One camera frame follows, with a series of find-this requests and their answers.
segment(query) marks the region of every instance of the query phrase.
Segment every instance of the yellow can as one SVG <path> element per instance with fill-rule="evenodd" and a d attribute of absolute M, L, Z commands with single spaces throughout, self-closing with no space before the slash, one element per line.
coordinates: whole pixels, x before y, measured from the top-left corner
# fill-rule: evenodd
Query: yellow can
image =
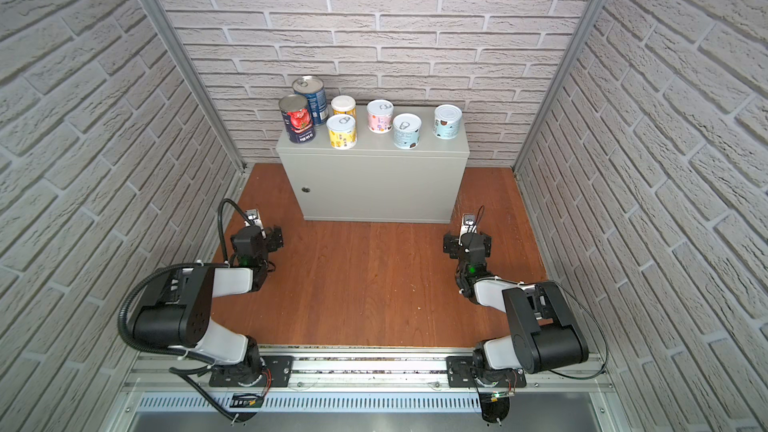
<path fill-rule="evenodd" d="M 355 100 L 350 96 L 334 97 L 331 101 L 331 109 L 333 109 L 334 115 L 347 114 L 348 116 L 354 117 L 355 120 L 357 120 L 357 114 L 355 111 L 356 105 L 357 104 L 355 103 Z"/>
<path fill-rule="evenodd" d="M 327 125 L 334 149 L 351 149 L 357 144 L 355 118 L 351 115 L 335 114 L 328 118 Z"/>

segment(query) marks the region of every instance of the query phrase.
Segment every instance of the cabinet door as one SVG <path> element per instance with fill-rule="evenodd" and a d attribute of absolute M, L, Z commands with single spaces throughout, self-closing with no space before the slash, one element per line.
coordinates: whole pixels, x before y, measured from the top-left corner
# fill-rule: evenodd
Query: cabinet door
<path fill-rule="evenodd" d="M 307 220 L 448 223 L 466 165 L 466 158 L 281 158 Z"/>

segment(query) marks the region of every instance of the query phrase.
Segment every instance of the tomato image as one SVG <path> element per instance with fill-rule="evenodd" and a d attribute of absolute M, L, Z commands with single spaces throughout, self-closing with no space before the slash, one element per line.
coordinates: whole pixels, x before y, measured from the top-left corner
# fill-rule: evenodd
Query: tomato image
<path fill-rule="evenodd" d="M 297 132 L 306 129 L 312 123 L 312 117 L 307 109 L 288 112 L 288 115 L 290 116 L 290 123 L 293 126 L 293 129 Z"/>

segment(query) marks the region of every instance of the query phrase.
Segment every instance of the tin can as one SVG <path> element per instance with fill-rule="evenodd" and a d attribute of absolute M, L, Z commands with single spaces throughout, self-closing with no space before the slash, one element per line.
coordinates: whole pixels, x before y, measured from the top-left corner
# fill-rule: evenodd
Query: tin can
<path fill-rule="evenodd" d="M 293 81 L 293 91 L 306 97 L 310 104 L 312 122 L 316 126 L 326 123 L 328 112 L 326 111 L 326 89 L 322 79 L 317 76 L 302 76 Z"/>
<path fill-rule="evenodd" d="M 303 144 L 315 138 L 315 125 L 312 123 L 306 97 L 293 93 L 280 99 L 278 107 L 283 113 L 288 139 Z"/>
<path fill-rule="evenodd" d="M 355 100 L 350 96 L 338 96 L 333 97 L 331 101 L 331 109 L 333 113 L 345 113 L 348 116 L 352 116 L 357 120 L 357 114 L 355 113 Z"/>
<path fill-rule="evenodd" d="M 355 118 L 350 115 L 335 114 L 329 117 L 328 133 L 334 149 L 351 149 L 357 144 Z"/>
<path fill-rule="evenodd" d="M 418 145 L 418 130 L 422 120 L 413 114 L 400 114 L 392 120 L 395 130 L 395 145 L 400 149 L 413 149 Z"/>
<path fill-rule="evenodd" d="M 435 108 L 435 127 L 432 131 L 440 139 L 453 139 L 458 135 L 458 126 L 462 121 L 462 110 L 445 104 Z"/>
<path fill-rule="evenodd" d="M 392 129 L 392 115 L 395 107 L 389 100 L 372 100 L 368 102 L 368 128 L 377 134 L 389 132 Z"/>

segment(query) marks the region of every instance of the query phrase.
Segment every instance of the white brick wall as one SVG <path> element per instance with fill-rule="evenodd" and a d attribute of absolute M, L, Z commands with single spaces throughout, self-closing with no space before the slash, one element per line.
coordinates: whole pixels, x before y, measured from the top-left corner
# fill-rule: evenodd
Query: white brick wall
<path fill-rule="evenodd" d="M 768 0 L 608 0 L 516 166 L 637 430 L 768 427 Z"/>
<path fill-rule="evenodd" d="M 279 160 L 276 99 L 312 73 L 329 99 L 455 103 L 485 132 L 468 164 L 510 166 L 586 0 L 161 1 L 248 162 Z"/>
<path fill-rule="evenodd" d="M 124 293 L 197 258 L 235 170 L 136 0 L 0 17 L 0 428 L 98 430 Z"/>

